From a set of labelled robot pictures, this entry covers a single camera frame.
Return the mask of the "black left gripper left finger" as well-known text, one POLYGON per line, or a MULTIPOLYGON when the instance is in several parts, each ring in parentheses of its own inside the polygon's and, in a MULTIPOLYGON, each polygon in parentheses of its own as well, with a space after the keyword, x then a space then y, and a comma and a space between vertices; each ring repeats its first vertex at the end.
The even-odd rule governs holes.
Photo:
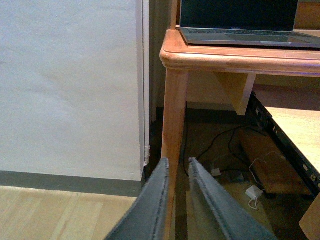
POLYGON ((161 158, 131 208, 106 236, 107 240, 162 240, 169 195, 169 160, 161 158))

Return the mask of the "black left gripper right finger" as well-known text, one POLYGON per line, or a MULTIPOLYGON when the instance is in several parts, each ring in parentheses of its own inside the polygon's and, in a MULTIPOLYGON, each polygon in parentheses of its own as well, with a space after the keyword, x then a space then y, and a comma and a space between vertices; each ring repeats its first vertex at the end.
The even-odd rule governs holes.
POLYGON ((189 159, 189 183, 200 240, 275 240, 219 184, 196 158, 189 159))

